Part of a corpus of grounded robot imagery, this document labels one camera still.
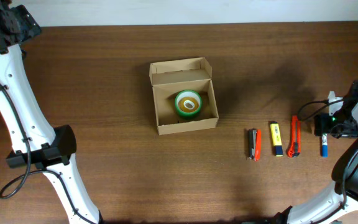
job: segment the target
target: tape roll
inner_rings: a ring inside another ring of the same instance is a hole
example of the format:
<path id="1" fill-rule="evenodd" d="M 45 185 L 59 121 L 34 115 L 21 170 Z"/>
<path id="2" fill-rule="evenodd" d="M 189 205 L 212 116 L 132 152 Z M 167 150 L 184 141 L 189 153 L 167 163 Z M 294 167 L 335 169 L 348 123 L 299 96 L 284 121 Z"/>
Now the tape roll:
<path id="1" fill-rule="evenodd" d="M 195 118 L 200 113 L 202 105 L 200 95 L 193 90 L 183 90 L 175 98 L 177 114 L 185 119 Z"/>

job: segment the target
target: open box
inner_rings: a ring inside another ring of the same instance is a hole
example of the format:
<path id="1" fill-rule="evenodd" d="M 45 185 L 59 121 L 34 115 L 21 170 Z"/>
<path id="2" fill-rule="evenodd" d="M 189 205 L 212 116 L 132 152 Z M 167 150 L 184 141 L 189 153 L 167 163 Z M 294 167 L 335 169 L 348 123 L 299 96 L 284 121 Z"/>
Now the open box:
<path id="1" fill-rule="evenodd" d="M 150 65 L 150 81 L 160 135 L 216 127 L 219 116 L 211 78 L 212 68 L 205 58 Z M 201 111 L 194 119 L 183 119 L 175 111 L 175 97 L 182 90 L 194 90 L 201 96 Z"/>

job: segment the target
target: blue and white marker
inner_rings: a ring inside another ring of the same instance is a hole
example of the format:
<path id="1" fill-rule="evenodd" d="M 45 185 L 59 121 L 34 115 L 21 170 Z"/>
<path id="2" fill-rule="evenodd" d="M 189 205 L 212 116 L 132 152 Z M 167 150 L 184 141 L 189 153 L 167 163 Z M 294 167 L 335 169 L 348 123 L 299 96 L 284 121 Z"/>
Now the blue and white marker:
<path id="1" fill-rule="evenodd" d="M 328 157 L 327 134 L 321 136 L 321 156 Z"/>

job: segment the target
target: white background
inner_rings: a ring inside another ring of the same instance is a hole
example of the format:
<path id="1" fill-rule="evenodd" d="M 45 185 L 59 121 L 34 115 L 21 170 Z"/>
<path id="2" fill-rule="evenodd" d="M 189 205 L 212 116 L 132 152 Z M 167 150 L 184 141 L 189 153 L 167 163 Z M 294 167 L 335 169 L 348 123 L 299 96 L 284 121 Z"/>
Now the white background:
<path id="1" fill-rule="evenodd" d="M 41 26 L 358 21 L 358 0 L 13 0 Z"/>

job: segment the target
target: wooden table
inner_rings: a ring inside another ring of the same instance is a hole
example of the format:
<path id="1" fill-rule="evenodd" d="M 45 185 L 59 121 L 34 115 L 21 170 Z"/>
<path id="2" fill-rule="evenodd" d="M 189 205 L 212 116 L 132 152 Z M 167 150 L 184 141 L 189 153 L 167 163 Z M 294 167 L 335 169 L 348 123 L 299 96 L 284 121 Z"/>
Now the wooden table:
<path id="1" fill-rule="evenodd" d="M 268 121 L 278 121 L 287 148 L 301 105 L 347 93 L 358 79 L 358 22 L 45 28 L 24 49 L 45 117 L 73 127 L 81 177 L 111 222 L 271 217 L 328 185 L 354 141 L 329 138 L 324 159 L 313 123 L 304 123 L 301 156 L 277 158 Z M 213 67 L 218 126 L 159 136 L 149 64 L 193 57 Z M 250 128 L 262 130 L 259 162 L 246 157 Z M 24 172 L 6 165 L 10 150 L 0 115 L 0 188 Z M 341 220 L 358 223 L 358 212 Z M 0 200 L 0 223 L 68 220 L 38 175 Z"/>

